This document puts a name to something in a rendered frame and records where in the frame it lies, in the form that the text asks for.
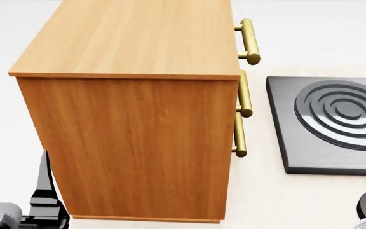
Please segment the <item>dark grey stove plate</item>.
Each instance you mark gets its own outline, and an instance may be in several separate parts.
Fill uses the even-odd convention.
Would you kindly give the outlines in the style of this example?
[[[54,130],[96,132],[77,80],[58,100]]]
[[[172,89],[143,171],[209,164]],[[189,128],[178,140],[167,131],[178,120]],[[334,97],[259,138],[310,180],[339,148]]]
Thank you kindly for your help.
[[[366,176],[366,78],[269,76],[266,91],[286,173]]]

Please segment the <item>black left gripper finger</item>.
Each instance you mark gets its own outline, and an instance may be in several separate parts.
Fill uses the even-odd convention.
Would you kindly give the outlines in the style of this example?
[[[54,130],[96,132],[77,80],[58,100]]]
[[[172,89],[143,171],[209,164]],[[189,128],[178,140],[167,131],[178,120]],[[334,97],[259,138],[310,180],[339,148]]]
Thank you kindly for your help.
[[[58,196],[53,184],[50,159],[47,150],[41,156],[37,186],[30,199],[31,205],[58,205]]]

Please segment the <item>wooden cabinet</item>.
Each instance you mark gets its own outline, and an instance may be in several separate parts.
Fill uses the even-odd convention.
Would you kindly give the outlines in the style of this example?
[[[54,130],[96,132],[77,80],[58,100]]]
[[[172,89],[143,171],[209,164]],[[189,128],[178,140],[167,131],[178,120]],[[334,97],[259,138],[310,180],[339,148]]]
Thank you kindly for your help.
[[[230,0],[62,0],[8,74],[74,218],[225,218]]]

